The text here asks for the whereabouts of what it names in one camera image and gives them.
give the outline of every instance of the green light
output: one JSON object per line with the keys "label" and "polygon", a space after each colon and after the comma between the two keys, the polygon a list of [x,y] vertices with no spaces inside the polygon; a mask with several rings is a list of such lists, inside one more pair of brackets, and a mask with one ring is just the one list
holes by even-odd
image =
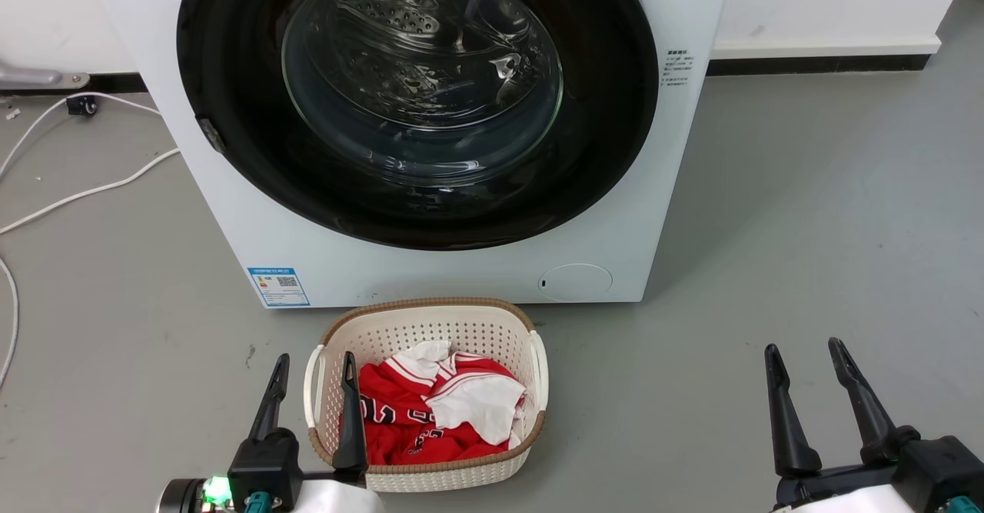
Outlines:
{"label": "green light", "polygon": [[232,488],[229,488],[229,479],[226,477],[209,478],[201,489],[204,491],[204,499],[210,503],[225,506],[232,499]]}

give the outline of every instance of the gray floor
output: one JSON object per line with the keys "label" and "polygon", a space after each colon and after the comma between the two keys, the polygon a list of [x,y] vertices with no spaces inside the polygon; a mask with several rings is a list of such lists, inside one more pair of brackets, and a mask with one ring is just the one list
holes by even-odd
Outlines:
{"label": "gray floor", "polygon": [[[896,421],[984,456],[984,0],[957,0],[941,36],[921,74],[710,79],[646,300],[528,308],[552,376],[527,466],[389,509],[769,510],[769,342],[823,460],[857,460],[830,335]],[[47,103],[15,103],[0,153]],[[103,109],[45,125],[0,184],[0,226],[172,147],[151,115]],[[281,421],[303,433],[303,363],[340,312],[261,309],[181,159],[0,253],[22,293],[4,511],[150,511],[168,479],[223,471],[283,351]],[[0,288],[3,345],[10,308]],[[302,464],[319,467],[306,445]]]}

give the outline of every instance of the laundry basket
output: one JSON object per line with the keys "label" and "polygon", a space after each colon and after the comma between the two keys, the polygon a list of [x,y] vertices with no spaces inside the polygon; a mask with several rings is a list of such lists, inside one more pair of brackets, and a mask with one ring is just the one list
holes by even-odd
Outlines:
{"label": "laundry basket", "polygon": [[495,359],[527,387],[514,426],[520,445],[507,452],[429,465],[374,465],[366,486],[382,492],[450,491],[512,477],[544,427],[548,377],[544,343],[530,318],[511,303],[488,298],[396,301],[348,312],[324,333],[304,374],[304,413],[315,452],[329,465],[338,447],[346,351],[356,365],[380,363],[422,341],[447,340],[454,351]]}

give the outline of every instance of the clothes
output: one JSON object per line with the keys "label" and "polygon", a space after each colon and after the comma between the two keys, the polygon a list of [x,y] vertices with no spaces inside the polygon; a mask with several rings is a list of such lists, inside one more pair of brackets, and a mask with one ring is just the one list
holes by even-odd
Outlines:
{"label": "clothes", "polygon": [[370,465],[472,459],[519,444],[510,429],[523,385],[492,359],[449,348],[421,342],[359,370]]}

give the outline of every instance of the washing machine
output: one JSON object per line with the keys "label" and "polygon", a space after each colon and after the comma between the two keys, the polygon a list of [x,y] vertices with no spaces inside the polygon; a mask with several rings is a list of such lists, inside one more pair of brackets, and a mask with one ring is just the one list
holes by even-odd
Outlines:
{"label": "washing machine", "polygon": [[642,299],[723,2],[105,0],[271,308]]}

